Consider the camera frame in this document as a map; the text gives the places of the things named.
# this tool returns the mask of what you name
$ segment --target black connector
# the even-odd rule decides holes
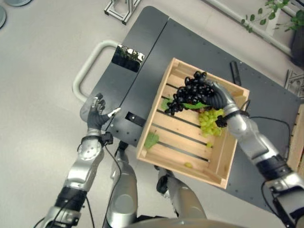
[[[256,166],[266,181],[283,177],[292,172],[281,155],[272,156],[267,160],[257,163]]]
[[[80,211],[86,199],[86,191],[63,187],[56,200],[56,207]]]

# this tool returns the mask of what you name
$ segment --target robotic hand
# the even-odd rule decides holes
[[[78,224],[80,210],[90,190],[97,167],[104,157],[103,146],[113,143],[113,136],[100,130],[113,115],[120,111],[116,108],[109,114],[102,114],[105,101],[101,94],[94,97],[88,115],[88,131],[81,140],[78,157],[70,169],[56,203],[44,218],[41,228],[70,228]]]
[[[288,228],[304,227],[304,180],[290,169],[274,145],[259,132],[257,124],[242,114],[223,86],[208,80],[206,83],[214,90],[207,104],[224,109],[228,130],[264,176],[282,222]]]

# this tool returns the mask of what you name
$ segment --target white pipe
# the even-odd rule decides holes
[[[213,5],[214,7],[218,8],[222,12],[228,14],[230,17],[232,17],[234,20],[237,20],[238,22],[241,22],[241,20],[243,19],[243,17],[241,15],[239,15],[236,12],[232,11],[226,5],[224,5],[221,2],[218,2],[217,0],[205,0],[205,1],[208,2],[208,3],[210,3],[211,5]],[[248,20],[245,21],[245,25],[247,25],[249,23],[250,22]],[[255,32],[255,33],[257,33],[261,37],[263,37],[264,40],[266,40],[267,42],[273,44],[278,49],[280,49],[281,51],[283,51],[285,54],[287,54],[289,56],[292,56],[291,50],[290,50],[289,47],[283,45],[282,43],[280,43],[279,41],[277,41],[276,39],[274,39],[271,35],[267,34],[265,31],[259,29],[257,26],[251,25],[251,27],[252,27],[252,31]]]
[[[80,85],[82,81],[84,80],[86,74],[89,72],[90,68],[92,67],[93,63],[96,61],[98,56],[100,55],[101,51],[105,47],[117,47],[119,43],[113,40],[104,40],[100,42],[99,44],[96,45],[90,56],[87,58],[83,66],[81,67],[80,71],[76,75],[73,85],[72,85],[72,91],[74,95],[81,100],[82,102],[86,102],[87,96],[85,96],[81,91],[80,91]]]

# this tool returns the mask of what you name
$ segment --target wooden crate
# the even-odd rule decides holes
[[[193,77],[196,71],[203,72],[175,58],[171,61],[140,137],[137,158],[225,189],[237,145],[236,139],[226,129],[221,136],[204,138],[198,113],[184,110],[168,116],[161,109],[163,99],[172,97],[178,87],[184,86],[185,77]],[[207,78],[222,84],[233,95],[239,107],[248,99],[247,89],[209,73]],[[149,132],[159,135],[159,142],[146,149],[144,142]],[[212,148],[206,147],[207,143],[211,143]],[[186,162],[190,162],[193,167],[186,167]]]

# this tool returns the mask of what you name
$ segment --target green grapes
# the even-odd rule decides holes
[[[215,110],[213,108],[199,114],[200,128],[203,131],[204,137],[208,137],[209,135],[220,136],[222,134],[221,128],[217,126],[215,121],[219,115],[223,114],[223,109]]]

